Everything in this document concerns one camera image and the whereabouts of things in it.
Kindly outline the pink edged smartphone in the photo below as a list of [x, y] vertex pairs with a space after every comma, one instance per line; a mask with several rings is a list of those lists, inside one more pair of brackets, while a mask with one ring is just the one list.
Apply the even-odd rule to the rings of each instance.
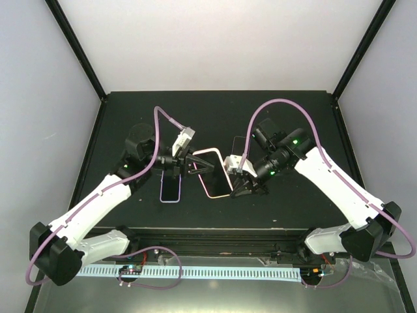
[[213, 147], [196, 151], [193, 155], [214, 166], [212, 171], [198, 175], [206, 195], [211, 199], [229, 196], [233, 187], [225, 170], [220, 150]]

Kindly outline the black smartphone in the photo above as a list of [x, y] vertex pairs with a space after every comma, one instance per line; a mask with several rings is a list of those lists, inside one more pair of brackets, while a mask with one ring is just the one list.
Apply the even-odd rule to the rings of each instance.
[[246, 147], [246, 137], [245, 136], [235, 136], [233, 138], [231, 154], [242, 156]]

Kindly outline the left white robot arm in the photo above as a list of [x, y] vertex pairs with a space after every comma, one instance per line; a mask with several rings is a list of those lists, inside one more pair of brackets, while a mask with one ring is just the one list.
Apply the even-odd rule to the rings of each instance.
[[151, 168], [179, 176], [210, 173], [214, 163], [190, 152], [194, 131], [180, 129], [168, 156], [158, 155], [159, 128], [145, 123], [134, 125], [125, 139], [122, 158], [102, 182], [75, 207], [45, 225], [35, 224], [29, 232], [29, 275], [37, 267], [55, 285], [70, 282], [79, 271], [97, 261], [139, 255], [136, 235], [126, 226], [103, 235], [87, 234], [116, 206], [137, 192], [150, 178]]

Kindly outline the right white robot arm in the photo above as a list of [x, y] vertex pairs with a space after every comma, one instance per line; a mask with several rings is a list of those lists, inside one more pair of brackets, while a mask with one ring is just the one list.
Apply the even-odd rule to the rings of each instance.
[[315, 145], [305, 130], [298, 128], [286, 134], [267, 118], [251, 136], [266, 155], [255, 163], [238, 155], [226, 157], [226, 172], [235, 176], [231, 197], [268, 194], [269, 179], [294, 170], [311, 181], [347, 219], [344, 225], [312, 229], [296, 246], [300, 261], [310, 263], [319, 254], [330, 252], [347, 252], [360, 261], [369, 261], [391, 238], [393, 223], [402, 213], [398, 204], [383, 203], [366, 192]]

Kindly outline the phone in purple case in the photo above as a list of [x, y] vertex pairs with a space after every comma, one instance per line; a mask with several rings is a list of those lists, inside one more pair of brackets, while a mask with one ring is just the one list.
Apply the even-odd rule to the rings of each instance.
[[162, 203], [178, 203], [181, 196], [182, 177], [170, 175], [163, 171], [160, 181], [160, 201]]

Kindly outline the right electronics board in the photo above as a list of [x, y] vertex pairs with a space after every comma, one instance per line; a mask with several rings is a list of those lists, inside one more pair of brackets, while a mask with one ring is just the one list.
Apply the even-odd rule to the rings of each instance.
[[300, 274], [308, 278], [323, 277], [325, 275], [324, 271], [320, 268], [301, 268]]

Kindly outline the electronics board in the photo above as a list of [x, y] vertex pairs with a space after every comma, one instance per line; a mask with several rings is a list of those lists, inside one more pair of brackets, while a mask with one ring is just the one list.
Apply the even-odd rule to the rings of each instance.
[[123, 265], [119, 269], [120, 275], [140, 275], [142, 272], [142, 265]]
[[301, 268], [300, 274], [308, 278], [323, 277], [325, 275], [324, 271], [320, 268]]

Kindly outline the left electronics board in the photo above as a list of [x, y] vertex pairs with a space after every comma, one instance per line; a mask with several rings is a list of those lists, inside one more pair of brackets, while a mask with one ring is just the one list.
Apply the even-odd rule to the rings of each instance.
[[123, 265], [119, 269], [120, 275], [140, 275], [142, 272], [142, 265]]

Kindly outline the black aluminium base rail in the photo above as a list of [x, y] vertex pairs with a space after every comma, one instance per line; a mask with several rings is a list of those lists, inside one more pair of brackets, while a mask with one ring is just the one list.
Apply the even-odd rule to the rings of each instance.
[[162, 256], [197, 257], [259, 257], [276, 260], [295, 267], [313, 267], [324, 263], [326, 252], [314, 254], [304, 240], [308, 230], [249, 229], [130, 229], [99, 228], [74, 246], [67, 237], [52, 234], [49, 228], [32, 229], [29, 235], [29, 255], [42, 243], [38, 257], [40, 265], [52, 269], [78, 271], [100, 260], [156, 261]]

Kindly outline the left frame post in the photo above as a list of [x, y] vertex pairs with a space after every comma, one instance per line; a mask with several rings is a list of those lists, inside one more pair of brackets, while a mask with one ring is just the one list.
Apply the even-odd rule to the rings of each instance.
[[101, 101], [107, 100], [107, 94], [94, 71], [94, 68], [89, 61], [77, 35], [75, 34], [66, 14], [57, 0], [45, 0], [50, 12], [52, 13], [57, 25], [59, 26], [62, 34], [65, 36], [66, 41], [69, 43], [78, 63], [81, 65], [86, 77], [91, 83], [95, 93]]

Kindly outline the frame post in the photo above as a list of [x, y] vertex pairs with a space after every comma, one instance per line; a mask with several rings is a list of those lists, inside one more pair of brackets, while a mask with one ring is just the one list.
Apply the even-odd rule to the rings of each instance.
[[396, 0], [381, 1], [376, 13], [369, 23], [364, 35], [362, 36], [357, 48], [355, 49], [347, 67], [345, 68], [340, 80], [338, 81], [338, 84], [332, 93], [332, 98], [334, 100], [339, 100], [341, 98], [344, 90], [348, 86], [351, 78], [356, 72], [356, 69], [364, 58], [369, 47], [373, 43], [375, 37], [377, 36], [395, 3]]
[[77, 35], [75, 34], [66, 14], [57, 0], [45, 0], [50, 12], [52, 13], [57, 25], [59, 26], [62, 34], [65, 36], [66, 41], [69, 43], [78, 63], [81, 65], [86, 77], [91, 83], [95, 93], [101, 101], [107, 100], [107, 94], [94, 71], [94, 68], [89, 61]]

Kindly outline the right frame post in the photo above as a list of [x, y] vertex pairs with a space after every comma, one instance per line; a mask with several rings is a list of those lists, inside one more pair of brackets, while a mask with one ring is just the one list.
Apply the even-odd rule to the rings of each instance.
[[364, 58], [369, 47], [373, 43], [375, 37], [377, 36], [395, 3], [396, 0], [381, 1], [376, 13], [369, 23], [364, 35], [362, 36], [357, 48], [355, 49], [347, 67], [345, 68], [340, 80], [338, 81], [338, 84], [332, 93], [332, 98], [334, 100], [339, 100], [341, 98], [344, 90], [348, 86], [351, 78], [356, 72], [356, 69]]

